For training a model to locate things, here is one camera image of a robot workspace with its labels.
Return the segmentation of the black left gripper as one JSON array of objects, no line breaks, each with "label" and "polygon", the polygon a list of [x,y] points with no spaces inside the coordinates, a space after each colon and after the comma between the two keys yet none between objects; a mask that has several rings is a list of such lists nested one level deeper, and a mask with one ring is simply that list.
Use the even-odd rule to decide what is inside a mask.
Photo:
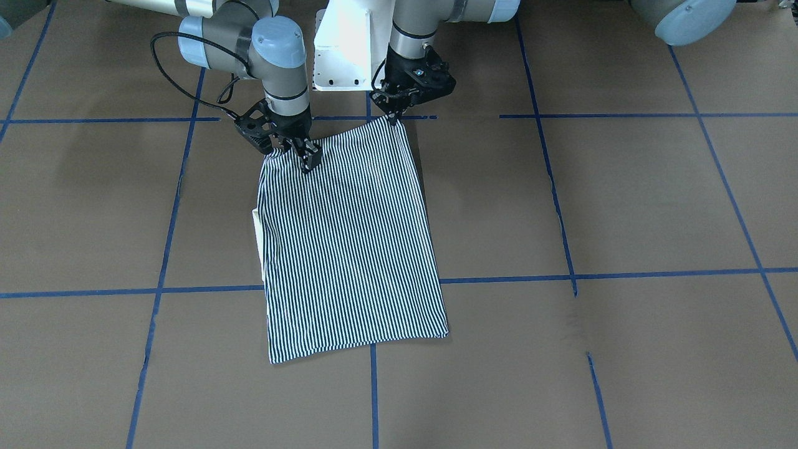
[{"label": "black left gripper", "polygon": [[413,106],[441,99],[453,93],[456,79],[433,46],[421,49],[419,59],[406,59],[393,48],[387,50],[381,89],[370,92],[370,98],[395,126]]}]

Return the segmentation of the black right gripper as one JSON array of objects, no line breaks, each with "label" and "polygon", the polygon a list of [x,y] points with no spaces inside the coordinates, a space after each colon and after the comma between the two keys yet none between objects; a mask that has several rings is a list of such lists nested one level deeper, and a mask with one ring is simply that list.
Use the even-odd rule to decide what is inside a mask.
[{"label": "black right gripper", "polygon": [[301,170],[305,174],[322,163],[322,148],[310,140],[310,106],[296,115],[281,115],[271,110],[265,100],[260,100],[237,116],[234,125],[239,134],[263,155],[281,146],[283,151],[300,156]]}]

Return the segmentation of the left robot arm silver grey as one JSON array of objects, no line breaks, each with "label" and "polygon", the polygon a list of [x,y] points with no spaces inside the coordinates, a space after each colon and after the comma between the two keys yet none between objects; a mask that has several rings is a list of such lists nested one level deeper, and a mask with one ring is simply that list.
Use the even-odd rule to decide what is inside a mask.
[{"label": "left robot arm silver grey", "polygon": [[392,120],[689,117],[666,79],[735,1],[398,1],[368,99]]}]

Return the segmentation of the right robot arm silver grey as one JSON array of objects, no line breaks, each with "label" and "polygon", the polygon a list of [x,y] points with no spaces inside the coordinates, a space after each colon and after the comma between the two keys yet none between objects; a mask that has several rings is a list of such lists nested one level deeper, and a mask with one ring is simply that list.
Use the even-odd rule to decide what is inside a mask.
[{"label": "right robot arm silver grey", "polygon": [[[302,29],[277,14],[279,2],[128,1],[126,6],[181,18],[177,31],[157,33],[149,43],[166,80],[171,76],[156,46],[174,37],[186,62],[231,75],[218,99],[207,106],[231,117],[239,134],[259,153],[293,151],[303,173],[321,164],[321,146],[310,139],[312,114]],[[236,113],[227,104],[242,80],[259,80],[263,98],[245,113]]]}]

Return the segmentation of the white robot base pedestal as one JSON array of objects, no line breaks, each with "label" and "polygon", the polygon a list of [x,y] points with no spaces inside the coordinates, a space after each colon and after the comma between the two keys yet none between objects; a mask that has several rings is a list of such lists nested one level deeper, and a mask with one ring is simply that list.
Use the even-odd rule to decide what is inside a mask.
[{"label": "white robot base pedestal", "polygon": [[387,56],[395,2],[330,1],[316,14],[313,88],[371,91]]}]

